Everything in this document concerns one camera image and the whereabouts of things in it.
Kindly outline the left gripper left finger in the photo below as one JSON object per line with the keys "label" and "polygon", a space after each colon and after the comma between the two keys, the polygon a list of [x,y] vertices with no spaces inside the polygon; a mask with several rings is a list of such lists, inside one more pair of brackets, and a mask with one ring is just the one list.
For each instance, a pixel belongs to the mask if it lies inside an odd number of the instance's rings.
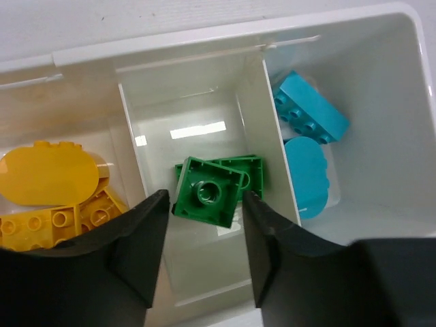
{"label": "left gripper left finger", "polygon": [[2,326],[143,326],[169,220],[160,189],[52,249],[1,251]]}

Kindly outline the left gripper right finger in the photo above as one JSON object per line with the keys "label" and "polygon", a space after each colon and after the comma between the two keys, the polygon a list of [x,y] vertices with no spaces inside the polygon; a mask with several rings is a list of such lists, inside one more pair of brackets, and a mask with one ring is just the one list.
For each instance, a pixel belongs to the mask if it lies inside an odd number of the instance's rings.
{"label": "left gripper right finger", "polygon": [[435,240],[343,246],[243,194],[255,305],[265,326],[434,326]]}

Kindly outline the yellow long lego brick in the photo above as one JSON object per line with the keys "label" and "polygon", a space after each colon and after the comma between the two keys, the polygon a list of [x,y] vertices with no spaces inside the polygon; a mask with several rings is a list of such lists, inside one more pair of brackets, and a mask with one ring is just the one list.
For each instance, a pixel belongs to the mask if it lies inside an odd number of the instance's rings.
{"label": "yellow long lego brick", "polygon": [[110,171],[106,161],[99,155],[88,152],[93,158],[99,181],[93,195],[80,204],[82,233],[89,232],[108,221],[126,213],[128,206],[110,186]]}

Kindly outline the large yellow lego brick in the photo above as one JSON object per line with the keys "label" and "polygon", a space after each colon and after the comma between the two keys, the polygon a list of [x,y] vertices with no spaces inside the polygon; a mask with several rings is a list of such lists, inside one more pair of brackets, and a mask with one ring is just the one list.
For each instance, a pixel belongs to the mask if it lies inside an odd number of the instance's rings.
{"label": "large yellow lego brick", "polygon": [[1,216],[1,246],[13,251],[50,249],[81,232],[78,205]]}

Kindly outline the yellow rounded lego piece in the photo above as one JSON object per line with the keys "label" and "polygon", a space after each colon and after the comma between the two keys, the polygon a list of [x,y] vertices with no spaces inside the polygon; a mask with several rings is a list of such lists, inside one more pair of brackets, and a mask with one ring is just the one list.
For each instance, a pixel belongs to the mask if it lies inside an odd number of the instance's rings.
{"label": "yellow rounded lego piece", "polygon": [[109,177],[106,162],[74,142],[40,140],[1,159],[1,195],[21,206],[81,203]]}

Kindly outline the green long lego brick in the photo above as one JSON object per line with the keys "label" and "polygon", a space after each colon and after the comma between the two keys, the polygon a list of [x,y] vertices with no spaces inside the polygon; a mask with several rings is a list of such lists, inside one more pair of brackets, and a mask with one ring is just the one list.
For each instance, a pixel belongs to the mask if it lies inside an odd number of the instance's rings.
{"label": "green long lego brick", "polygon": [[243,155],[238,157],[210,159],[209,161],[243,172],[244,179],[239,194],[239,202],[242,201],[244,191],[254,191],[259,197],[263,198],[264,170],[261,157],[256,155]]}

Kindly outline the blue rounded lego piece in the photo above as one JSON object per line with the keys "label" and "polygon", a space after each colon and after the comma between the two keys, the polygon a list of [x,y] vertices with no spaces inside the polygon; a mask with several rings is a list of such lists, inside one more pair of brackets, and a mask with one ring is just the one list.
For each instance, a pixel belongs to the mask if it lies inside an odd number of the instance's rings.
{"label": "blue rounded lego piece", "polygon": [[328,162],[321,146],[308,137],[291,138],[284,149],[300,218],[312,219],[328,202]]}

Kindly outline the small green lego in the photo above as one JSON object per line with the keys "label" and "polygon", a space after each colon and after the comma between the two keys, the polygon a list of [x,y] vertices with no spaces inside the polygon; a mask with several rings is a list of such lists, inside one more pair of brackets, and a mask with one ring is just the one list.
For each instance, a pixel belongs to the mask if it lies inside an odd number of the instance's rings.
{"label": "small green lego", "polygon": [[172,214],[230,228],[243,180],[239,170],[188,157],[178,179]]}

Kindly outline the blue lego brick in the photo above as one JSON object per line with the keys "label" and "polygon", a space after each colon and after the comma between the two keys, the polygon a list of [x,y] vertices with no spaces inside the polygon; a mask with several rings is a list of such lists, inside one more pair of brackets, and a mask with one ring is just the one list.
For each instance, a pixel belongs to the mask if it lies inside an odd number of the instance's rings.
{"label": "blue lego brick", "polygon": [[329,144],[342,139],[348,119],[297,72],[290,72],[272,88],[279,118],[298,135]]}

